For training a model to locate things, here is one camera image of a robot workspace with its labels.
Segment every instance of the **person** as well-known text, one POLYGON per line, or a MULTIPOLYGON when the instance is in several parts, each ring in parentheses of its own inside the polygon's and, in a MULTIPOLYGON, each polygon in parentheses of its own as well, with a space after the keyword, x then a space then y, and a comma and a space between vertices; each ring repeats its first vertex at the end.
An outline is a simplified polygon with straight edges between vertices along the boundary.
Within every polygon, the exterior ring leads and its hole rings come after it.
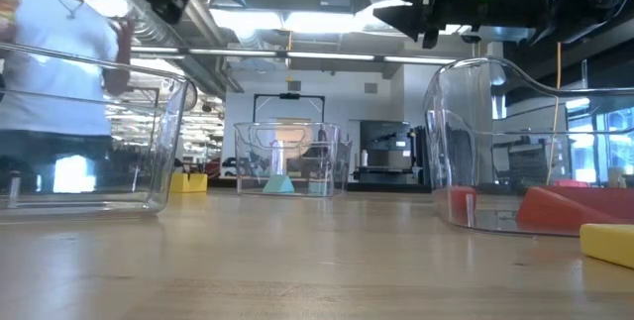
MULTIPOLYGON (((131 20, 112 24, 83 0, 0 0, 6 10, 3 2, 15 11, 0 15, 12 19, 0 22, 1 42, 130 63, 131 20)), ((0 58, 6 88, 0 101, 0 174, 21 165, 21 172, 42 178, 42 191, 53 191, 60 158, 105 159, 111 145, 105 105, 85 101, 103 102, 103 87, 113 95, 125 92, 128 71, 36 53, 0 51, 0 58)))

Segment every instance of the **necklace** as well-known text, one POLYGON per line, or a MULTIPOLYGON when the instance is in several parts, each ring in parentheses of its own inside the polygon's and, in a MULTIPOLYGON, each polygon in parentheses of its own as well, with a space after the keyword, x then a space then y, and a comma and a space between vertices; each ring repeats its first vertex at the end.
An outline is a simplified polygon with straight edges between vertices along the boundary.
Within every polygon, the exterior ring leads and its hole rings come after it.
POLYGON ((79 10, 79 8, 81 8, 81 6, 83 6, 83 1, 81 3, 79 3, 78 6, 76 6, 74 9, 68 8, 67 5, 65 5, 63 3, 62 0, 57 0, 57 2, 59 2, 59 4, 61 4, 62 7, 64 7, 67 11, 68 11, 68 15, 66 16, 67 20, 73 20, 75 19, 75 13, 77 13, 77 10, 79 10))

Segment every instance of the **yellow object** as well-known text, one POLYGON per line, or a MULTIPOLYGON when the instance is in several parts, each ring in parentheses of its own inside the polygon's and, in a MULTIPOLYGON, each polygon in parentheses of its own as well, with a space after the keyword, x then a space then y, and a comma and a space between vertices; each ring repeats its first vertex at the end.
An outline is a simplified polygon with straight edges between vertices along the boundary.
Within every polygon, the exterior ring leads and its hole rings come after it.
POLYGON ((207 174, 175 173, 171 176, 169 192, 207 192, 207 174))
POLYGON ((580 236, 586 256, 634 268, 634 225, 586 224, 580 236))

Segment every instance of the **wall vent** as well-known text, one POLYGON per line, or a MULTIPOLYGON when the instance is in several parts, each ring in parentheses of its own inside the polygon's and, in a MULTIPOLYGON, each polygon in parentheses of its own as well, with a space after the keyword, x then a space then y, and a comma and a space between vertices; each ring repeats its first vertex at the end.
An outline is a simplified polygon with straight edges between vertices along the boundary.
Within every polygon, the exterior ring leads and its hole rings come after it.
POLYGON ((378 94, 378 83, 366 83, 366 93, 368 94, 378 94))
POLYGON ((288 81, 288 92, 301 92, 301 81, 288 81))

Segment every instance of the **white t-shirt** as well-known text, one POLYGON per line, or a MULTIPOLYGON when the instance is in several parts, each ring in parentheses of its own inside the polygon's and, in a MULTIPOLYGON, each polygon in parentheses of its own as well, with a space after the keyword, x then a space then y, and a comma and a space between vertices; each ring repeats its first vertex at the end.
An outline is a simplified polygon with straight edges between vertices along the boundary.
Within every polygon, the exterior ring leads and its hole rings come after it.
MULTIPOLYGON (((68 9, 80 2, 61 0, 68 9)), ((114 61, 117 36, 106 18, 87 4, 68 19, 58 0, 22 0, 16 12, 16 44, 114 61)), ((3 71, 6 89, 103 102, 102 68, 33 53, 9 53, 3 71)), ((0 130, 27 130, 82 136, 109 136, 102 103, 5 94, 0 130)))

